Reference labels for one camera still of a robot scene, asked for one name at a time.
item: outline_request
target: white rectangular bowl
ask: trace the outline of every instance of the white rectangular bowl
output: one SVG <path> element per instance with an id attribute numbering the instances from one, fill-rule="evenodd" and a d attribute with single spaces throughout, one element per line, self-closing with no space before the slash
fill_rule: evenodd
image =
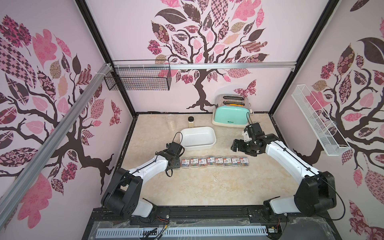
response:
<path id="1" fill-rule="evenodd" d="M 216 143 L 215 131 L 211 127 L 185 128 L 181 133 L 181 145 L 186 151 L 212 148 Z"/>

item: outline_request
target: toaster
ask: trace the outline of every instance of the toaster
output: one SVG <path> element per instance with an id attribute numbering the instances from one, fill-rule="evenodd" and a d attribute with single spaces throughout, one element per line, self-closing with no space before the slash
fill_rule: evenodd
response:
<path id="1" fill-rule="evenodd" d="M 225 127 L 246 127 L 252 113 L 248 99 L 237 94 L 221 94 L 216 97 L 212 124 Z"/>

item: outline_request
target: white wire basket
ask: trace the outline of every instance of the white wire basket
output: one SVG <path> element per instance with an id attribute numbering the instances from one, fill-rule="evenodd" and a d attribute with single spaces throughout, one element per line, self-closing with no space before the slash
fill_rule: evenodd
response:
<path id="1" fill-rule="evenodd" d="M 339 156 L 351 149 L 336 123 L 305 84 L 297 85 L 292 97 L 328 156 Z"/>

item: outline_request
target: wire basket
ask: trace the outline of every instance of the wire basket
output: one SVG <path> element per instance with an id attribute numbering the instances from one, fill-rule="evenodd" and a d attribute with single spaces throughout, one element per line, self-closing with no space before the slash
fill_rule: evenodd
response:
<path id="1" fill-rule="evenodd" d="M 104 77 L 108 89 L 119 90 L 117 82 L 121 81 L 125 90 L 169 91 L 172 78 L 168 60 L 160 61 L 161 64 L 129 64 L 137 61 L 154 60 L 124 60 L 125 65 L 115 65 L 115 71 L 109 72 Z"/>
<path id="2" fill-rule="evenodd" d="M 297 85 L 292 97 L 328 156 L 339 156 L 351 149 L 336 123 L 305 84 Z"/>

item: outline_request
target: black wire basket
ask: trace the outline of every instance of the black wire basket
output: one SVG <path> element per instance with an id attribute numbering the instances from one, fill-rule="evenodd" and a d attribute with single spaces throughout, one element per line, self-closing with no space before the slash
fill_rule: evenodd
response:
<path id="1" fill-rule="evenodd" d="M 125 90 L 169 91 L 172 78 L 168 60 L 122 61 L 124 62 L 123 66 L 115 65 L 115 71 L 109 72 L 104 77 L 109 90 L 119 90 L 117 82 L 121 81 Z M 155 64 L 137 64 L 138 61 L 155 61 Z"/>

